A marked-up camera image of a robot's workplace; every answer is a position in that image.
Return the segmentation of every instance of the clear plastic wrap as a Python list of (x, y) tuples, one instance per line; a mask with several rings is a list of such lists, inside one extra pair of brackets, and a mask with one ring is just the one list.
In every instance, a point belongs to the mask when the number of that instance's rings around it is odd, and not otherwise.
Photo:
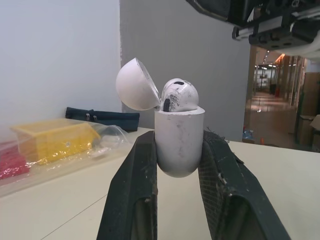
[(0, 196), (111, 160), (130, 147), (120, 127), (59, 118), (0, 128)]

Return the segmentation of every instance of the red object in hallway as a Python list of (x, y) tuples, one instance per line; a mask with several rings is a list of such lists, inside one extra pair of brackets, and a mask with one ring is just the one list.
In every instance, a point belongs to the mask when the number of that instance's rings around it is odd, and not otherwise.
[(280, 96), (280, 88), (279, 88), (279, 87), (277, 87), (277, 88), (275, 89), (275, 94), (274, 94), (274, 96), (275, 96), (276, 98), (278, 98), (278, 97)]
[(0, 180), (29, 172), (26, 158), (14, 142), (0, 143)]

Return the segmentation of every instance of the earbud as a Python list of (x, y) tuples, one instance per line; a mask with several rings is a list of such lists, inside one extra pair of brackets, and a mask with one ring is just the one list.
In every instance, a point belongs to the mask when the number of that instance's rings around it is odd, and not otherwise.
[(165, 84), (161, 101), (164, 112), (193, 111), (198, 107), (199, 95), (190, 82), (174, 78)]

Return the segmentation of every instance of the yellow box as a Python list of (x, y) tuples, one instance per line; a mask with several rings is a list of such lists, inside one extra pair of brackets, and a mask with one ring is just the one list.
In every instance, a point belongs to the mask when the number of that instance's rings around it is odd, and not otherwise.
[(87, 122), (59, 118), (17, 125), (20, 154), (29, 163), (47, 164), (92, 148), (100, 135)]

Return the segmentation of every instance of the corridor floor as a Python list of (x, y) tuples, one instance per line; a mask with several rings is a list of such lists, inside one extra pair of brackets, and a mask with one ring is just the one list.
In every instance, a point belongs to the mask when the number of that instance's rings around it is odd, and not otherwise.
[(280, 97), (257, 92), (252, 98), (250, 126), (256, 144), (308, 150), (295, 143), (296, 109)]

